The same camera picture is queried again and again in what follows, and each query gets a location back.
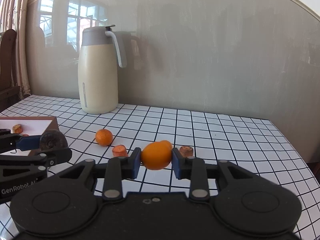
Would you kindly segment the mandarin orange with spots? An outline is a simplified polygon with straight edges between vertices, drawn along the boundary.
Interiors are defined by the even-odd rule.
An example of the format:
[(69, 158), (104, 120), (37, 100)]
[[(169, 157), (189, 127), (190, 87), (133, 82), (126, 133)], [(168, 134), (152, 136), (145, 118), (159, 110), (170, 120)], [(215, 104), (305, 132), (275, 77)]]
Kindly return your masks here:
[(109, 146), (113, 141), (113, 134), (108, 129), (100, 129), (95, 134), (95, 140), (100, 146)]

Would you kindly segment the large orange fruit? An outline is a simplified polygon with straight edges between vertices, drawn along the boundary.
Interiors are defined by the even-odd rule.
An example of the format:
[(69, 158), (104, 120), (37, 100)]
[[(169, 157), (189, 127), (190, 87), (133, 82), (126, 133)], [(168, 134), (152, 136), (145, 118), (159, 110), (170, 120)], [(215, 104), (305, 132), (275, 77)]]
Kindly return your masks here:
[(160, 141), (152, 142), (142, 150), (141, 162), (149, 170), (161, 170), (171, 163), (171, 151)]

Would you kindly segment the brown-topped carrot chunk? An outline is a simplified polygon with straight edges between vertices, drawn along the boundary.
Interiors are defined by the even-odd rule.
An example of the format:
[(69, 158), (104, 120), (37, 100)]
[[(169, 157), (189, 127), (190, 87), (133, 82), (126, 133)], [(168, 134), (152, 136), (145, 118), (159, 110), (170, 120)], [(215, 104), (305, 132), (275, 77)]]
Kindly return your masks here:
[(184, 158), (194, 156), (194, 149), (190, 146), (181, 146), (179, 152)]

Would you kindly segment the small kumquat orange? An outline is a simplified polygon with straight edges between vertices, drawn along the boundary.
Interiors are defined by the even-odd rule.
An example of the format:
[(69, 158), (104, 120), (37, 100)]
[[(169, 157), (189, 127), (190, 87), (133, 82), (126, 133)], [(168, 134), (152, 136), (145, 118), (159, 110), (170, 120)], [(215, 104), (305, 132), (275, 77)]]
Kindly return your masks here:
[(172, 144), (171, 144), (170, 141), (168, 141), (168, 140), (162, 140), (161, 143), (162, 143), (163, 145), (167, 146), (170, 150), (172, 150), (173, 146), (172, 146)]

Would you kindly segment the orange carrot chunk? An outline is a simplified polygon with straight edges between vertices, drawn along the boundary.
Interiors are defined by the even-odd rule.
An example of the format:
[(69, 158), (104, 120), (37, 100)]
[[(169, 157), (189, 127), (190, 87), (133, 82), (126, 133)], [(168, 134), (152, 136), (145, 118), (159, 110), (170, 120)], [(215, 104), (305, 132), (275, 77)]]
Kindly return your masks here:
[(114, 146), (112, 153), (114, 157), (128, 157), (127, 149), (124, 145)]

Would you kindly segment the wooden chair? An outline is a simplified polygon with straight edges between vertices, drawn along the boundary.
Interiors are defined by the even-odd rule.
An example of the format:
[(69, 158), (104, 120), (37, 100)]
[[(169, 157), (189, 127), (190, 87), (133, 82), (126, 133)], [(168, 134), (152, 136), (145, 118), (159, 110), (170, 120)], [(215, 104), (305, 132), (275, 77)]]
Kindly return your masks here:
[(19, 100), (20, 86), (14, 71), (16, 36), (13, 29), (1, 33), (1, 111)]

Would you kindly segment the dark passion fruit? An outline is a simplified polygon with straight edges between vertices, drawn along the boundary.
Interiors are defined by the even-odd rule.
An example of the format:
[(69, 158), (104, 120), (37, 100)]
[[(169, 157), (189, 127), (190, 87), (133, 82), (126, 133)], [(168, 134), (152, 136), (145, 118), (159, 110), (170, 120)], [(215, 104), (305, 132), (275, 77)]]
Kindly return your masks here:
[(68, 142), (62, 132), (56, 129), (49, 129), (45, 131), (39, 142), (39, 148), (42, 151), (46, 150), (59, 150), (67, 148)]

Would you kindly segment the white tray brown rim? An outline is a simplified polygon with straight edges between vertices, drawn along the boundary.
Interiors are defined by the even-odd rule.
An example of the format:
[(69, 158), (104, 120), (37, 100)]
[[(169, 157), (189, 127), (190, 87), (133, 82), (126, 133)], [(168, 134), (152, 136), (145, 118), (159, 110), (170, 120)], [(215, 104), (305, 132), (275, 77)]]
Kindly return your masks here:
[(59, 130), (57, 119), (54, 116), (1, 116), (1, 128), (10, 129), (15, 125), (21, 125), (22, 134), (41, 135), (46, 130)]

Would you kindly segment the cream thermos jug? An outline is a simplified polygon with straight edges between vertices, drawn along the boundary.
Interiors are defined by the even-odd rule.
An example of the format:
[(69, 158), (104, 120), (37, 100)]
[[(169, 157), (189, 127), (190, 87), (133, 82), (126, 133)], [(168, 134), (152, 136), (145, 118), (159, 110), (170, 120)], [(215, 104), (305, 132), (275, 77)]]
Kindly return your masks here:
[(122, 36), (115, 25), (90, 27), (82, 33), (78, 61), (81, 108), (89, 114), (104, 114), (118, 105), (118, 68), (127, 66)]

